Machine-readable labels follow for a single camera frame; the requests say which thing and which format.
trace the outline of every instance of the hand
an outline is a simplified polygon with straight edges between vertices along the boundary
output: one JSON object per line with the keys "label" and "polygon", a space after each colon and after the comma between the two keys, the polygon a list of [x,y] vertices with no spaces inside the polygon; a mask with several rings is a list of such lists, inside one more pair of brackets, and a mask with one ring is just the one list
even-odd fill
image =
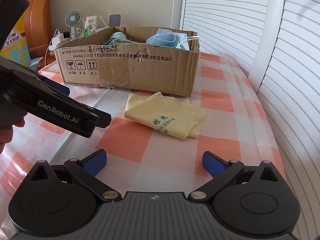
{"label": "hand", "polygon": [[[25,121],[22,118],[20,121],[14,124],[16,127],[24,127]],[[6,143],[11,142],[13,137],[13,128],[10,129],[0,129],[0,154],[2,153]]]}

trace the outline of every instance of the white wall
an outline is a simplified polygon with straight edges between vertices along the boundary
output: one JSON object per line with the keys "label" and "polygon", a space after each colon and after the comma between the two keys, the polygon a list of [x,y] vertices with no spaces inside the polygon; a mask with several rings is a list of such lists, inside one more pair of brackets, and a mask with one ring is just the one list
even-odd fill
{"label": "white wall", "polygon": [[[68,31],[65,15],[73,9],[84,17],[101,15],[108,24],[109,11],[122,15],[126,26],[179,28],[182,0],[50,0],[52,28]],[[98,28],[104,27],[98,18]]]}

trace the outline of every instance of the metal screw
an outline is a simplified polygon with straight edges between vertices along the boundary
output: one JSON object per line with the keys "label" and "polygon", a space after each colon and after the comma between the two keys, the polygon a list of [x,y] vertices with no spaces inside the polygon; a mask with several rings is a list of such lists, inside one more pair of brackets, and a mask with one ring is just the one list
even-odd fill
{"label": "metal screw", "polygon": [[193,199],[204,199],[206,198],[207,194],[204,193],[203,191],[194,191],[191,193],[191,197]]}
{"label": "metal screw", "polygon": [[113,190],[106,191],[102,194],[102,196],[106,199],[114,199],[119,196],[119,193]]}

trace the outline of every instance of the yellow cleaning cloth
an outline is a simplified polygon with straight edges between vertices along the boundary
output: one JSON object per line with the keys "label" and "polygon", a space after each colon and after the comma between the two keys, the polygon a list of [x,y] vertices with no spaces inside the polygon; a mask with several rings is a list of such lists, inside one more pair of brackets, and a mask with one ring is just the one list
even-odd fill
{"label": "yellow cleaning cloth", "polygon": [[124,117],[163,133],[186,139],[199,138],[206,110],[190,104],[189,99],[130,94]]}

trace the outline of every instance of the blue gripper pad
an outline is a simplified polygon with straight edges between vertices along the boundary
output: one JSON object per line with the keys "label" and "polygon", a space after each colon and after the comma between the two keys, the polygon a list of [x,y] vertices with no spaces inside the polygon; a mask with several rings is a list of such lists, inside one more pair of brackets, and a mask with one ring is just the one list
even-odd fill
{"label": "blue gripper pad", "polygon": [[61,85],[49,78],[43,80],[44,83],[53,87],[54,89],[60,91],[61,93],[65,94],[66,96],[70,95],[70,89],[64,85]]}
{"label": "blue gripper pad", "polygon": [[91,176],[96,176],[107,164],[107,154],[99,149],[79,162],[79,165]]}
{"label": "blue gripper pad", "polygon": [[202,155],[202,166],[214,178],[224,172],[229,167],[229,163],[217,155],[206,151]]}

